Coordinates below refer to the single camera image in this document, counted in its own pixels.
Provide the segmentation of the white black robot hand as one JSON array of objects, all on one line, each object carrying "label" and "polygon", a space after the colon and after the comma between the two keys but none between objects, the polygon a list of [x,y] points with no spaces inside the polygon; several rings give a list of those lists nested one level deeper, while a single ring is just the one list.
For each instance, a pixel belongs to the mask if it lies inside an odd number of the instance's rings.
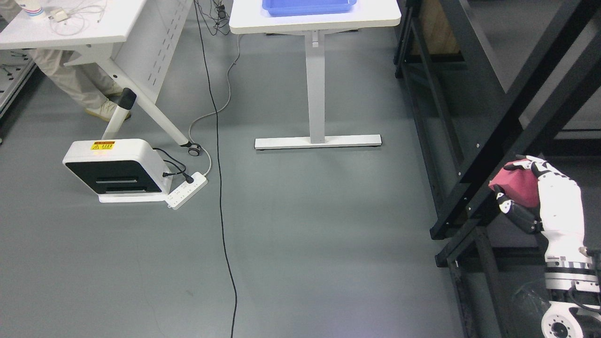
[{"label": "white black robot hand", "polygon": [[504,165],[504,172],[526,173],[537,181],[539,213],[533,214],[518,203],[517,187],[505,188],[491,181],[500,211],[525,233],[541,233],[547,238],[545,262],[556,266],[564,262],[577,267],[592,266],[593,260],[584,249],[585,222],[581,191],[577,182],[558,171],[547,160],[535,156],[518,156]]}]

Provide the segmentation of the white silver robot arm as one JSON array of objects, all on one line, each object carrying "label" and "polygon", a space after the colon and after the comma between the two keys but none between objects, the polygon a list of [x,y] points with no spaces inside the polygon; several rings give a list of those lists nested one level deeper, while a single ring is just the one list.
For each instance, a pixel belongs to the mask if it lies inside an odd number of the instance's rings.
[{"label": "white silver robot arm", "polygon": [[550,256],[545,268],[549,308],[541,320],[546,338],[598,338],[600,281],[595,259],[569,261]]}]

